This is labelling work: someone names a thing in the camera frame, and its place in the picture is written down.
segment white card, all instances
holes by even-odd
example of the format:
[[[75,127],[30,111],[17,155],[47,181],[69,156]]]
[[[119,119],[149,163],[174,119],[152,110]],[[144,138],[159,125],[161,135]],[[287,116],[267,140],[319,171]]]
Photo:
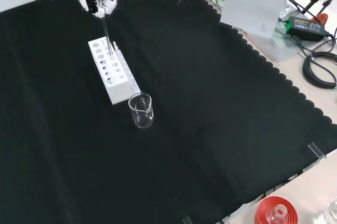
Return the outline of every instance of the white card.
[[[271,38],[284,0],[225,0],[220,21]]]

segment black cloth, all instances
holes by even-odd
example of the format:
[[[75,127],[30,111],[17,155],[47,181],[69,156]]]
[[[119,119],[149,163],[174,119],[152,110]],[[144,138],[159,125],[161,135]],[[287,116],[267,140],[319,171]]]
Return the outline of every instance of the black cloth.
[[[213,224],[337,148],[337,129],[204,0],[108,19],[155,122],[112,106],[76,0],[0,14],[0,222]]]

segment white test tube rack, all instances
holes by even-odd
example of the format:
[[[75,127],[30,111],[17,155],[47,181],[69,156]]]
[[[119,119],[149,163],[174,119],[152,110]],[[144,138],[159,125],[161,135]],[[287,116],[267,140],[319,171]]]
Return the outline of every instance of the white test tube rack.
[[[114,47],[111,45],[112,56],[105,37],[89,41],[88,44],[112,104],[128,100],[133,94],[140,92],[115,42]]]

